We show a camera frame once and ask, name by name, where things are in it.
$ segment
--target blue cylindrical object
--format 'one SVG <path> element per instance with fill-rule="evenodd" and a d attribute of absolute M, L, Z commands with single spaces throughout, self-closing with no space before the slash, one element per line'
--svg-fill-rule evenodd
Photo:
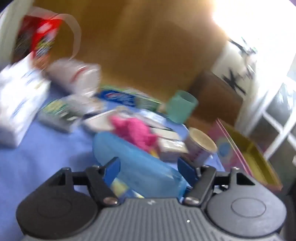
<path fill-rule="evenodd" d="M 101 165 L 119 157 L 118 178 L 146 198 L 180 199 L 185 192 L 187 182 L 177 170 L 112 133 L 96 134 L 93 153 Z"/>

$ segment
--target brown wall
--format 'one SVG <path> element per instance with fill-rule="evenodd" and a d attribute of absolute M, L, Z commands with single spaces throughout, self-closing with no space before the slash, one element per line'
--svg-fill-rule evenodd
<path fill-rule="evenodd" d="M 214 24 L 212 0 L 36 0 L 74 15 L 82 28 L 78 59 L 102 65 L 103 83 L 132 86 L 161 100 L 187 89 L 209 69 L 226 42 Z M 71 55 L 63 26 L 53 58 Z"/>

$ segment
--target toothpaste box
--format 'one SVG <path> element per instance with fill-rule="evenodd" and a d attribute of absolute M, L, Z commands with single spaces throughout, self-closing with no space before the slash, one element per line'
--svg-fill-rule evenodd
<path fill-rule="evenodd" d="M 161 104 L 160 101 L 131 88 L 118 89 L 112 86 L 103 86 L 98 97 L 126 106 L 147 109 L 150 111 L 156 111 Z"/>

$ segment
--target metal screw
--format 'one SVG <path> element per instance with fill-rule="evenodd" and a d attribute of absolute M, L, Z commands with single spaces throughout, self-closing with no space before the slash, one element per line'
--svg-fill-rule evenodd
<path fill-rule="evenodd" d="M 114 198 L 114 197 L 105 197 L 103 202 L 109 206 L 118 204 L 117 198 Z"/>
<path fill-rule="evenodd" d="M 190 205 L 190 206 L 196 206 L 196 205 L 198 205 L 200 203 L 200 201 L 197 198 L 194 198 L 194 197 L 186 197 L 184 202 L 187 205 Z"/>

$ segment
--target paper cup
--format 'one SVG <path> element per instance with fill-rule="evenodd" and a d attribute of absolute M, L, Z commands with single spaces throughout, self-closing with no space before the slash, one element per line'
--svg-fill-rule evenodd
<path fill-rule="evenodd" d="M 185 140 L 188 157 L 197 166 L 202 166 L 207 158 L 218 150 L 215 142 L 202 131 L 189 128 L 189 136 Z"/>

